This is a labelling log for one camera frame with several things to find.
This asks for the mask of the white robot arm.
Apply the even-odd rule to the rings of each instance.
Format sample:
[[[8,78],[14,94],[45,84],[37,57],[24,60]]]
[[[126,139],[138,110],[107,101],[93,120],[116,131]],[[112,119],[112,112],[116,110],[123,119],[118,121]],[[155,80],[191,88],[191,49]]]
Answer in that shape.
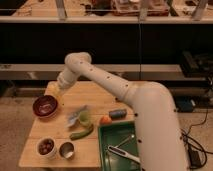
[[[65,68],[57,77],[61,90],[81,76],[117,97],[134,112],[140,166],[145,171],[188,171],[176,106],[170,91],[157,82],[136,84],[91,64],[87,52],[65,57]]]

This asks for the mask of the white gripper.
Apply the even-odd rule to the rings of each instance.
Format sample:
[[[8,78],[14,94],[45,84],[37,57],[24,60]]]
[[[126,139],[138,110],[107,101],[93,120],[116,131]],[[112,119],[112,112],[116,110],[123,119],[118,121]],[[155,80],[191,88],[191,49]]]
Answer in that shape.
[[[69,69],[64,69],[57,77],[57,84],[60,89],[68,89],[72,87],[79,75],[70,71]]]

